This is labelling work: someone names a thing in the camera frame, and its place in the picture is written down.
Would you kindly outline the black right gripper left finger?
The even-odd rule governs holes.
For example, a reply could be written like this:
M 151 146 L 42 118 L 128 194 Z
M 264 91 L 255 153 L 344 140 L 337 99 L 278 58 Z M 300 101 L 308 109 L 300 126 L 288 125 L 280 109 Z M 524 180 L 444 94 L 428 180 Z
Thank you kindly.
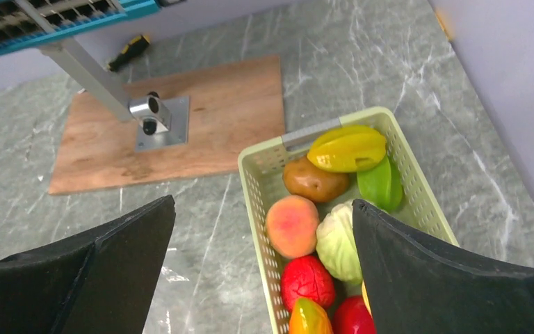
M 0 260 L 0 333 L 141 333 L 175 225 L 172 196 Z

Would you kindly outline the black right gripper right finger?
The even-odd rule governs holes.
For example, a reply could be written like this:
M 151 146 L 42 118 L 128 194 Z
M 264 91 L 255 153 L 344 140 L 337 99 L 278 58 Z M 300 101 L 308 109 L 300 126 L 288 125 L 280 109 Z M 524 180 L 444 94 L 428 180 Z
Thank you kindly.
M 534 268 L 472 253 L 353 201 L 379 333 L 534 333 Z

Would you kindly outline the pale green cabbage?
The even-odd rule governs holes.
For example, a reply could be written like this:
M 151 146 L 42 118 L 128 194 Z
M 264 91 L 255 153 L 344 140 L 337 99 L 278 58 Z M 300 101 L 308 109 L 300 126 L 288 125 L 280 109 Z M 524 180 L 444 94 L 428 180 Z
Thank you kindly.
M 353 234 L 351 201 L 335 205 L 316 230 L 316 252 L 328 272 L 341 282 L 358 285 L 363 281 Z

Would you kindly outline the orange pink peach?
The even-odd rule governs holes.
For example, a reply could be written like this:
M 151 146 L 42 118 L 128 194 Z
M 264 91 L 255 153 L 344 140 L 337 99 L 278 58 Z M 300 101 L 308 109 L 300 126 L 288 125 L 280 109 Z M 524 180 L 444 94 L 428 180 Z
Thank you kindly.
M 309 255 L 316 248 L 320 223 L 315 204 L 297 195 L 275 202 L 266 216 L 266 233 L 271 246 L 287 259 Z

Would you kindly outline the yellow star fruit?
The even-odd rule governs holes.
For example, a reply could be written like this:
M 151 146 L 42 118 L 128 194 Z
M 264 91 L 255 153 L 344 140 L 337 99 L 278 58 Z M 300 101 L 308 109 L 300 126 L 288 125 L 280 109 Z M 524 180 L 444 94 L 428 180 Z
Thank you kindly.
M 331 129 L 311 145 L 307 158 L 331 173 L 371 170 L 386 156 L 387 140 L 379 131 L 365 125 Z

